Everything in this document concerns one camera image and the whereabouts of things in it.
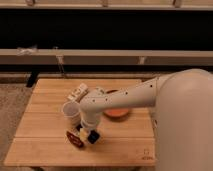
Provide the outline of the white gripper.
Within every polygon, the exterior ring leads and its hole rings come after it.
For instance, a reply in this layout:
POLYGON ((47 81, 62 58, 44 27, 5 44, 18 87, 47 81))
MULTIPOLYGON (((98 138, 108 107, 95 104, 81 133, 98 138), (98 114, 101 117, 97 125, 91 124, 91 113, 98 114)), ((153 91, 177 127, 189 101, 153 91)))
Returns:
POLYGON ((100 115, 98 113, 83 113, 81 115, 81 125, 84 128, 80 129, 79 137, 81 141, 86 141, 89 136, 89 132, 87 130, 95 130, 100 123, 100 115))

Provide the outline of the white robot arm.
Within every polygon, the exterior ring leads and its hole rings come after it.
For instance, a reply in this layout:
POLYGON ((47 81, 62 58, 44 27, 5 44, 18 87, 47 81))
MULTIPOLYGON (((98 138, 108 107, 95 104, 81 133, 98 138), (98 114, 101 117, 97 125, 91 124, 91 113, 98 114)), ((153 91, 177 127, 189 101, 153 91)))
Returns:
POLYGON ((80 101, 82 126, 106 109, 154 107, 156 171, 213 171, 213 74, 188 69, 107 94, 96 88, 80 101))

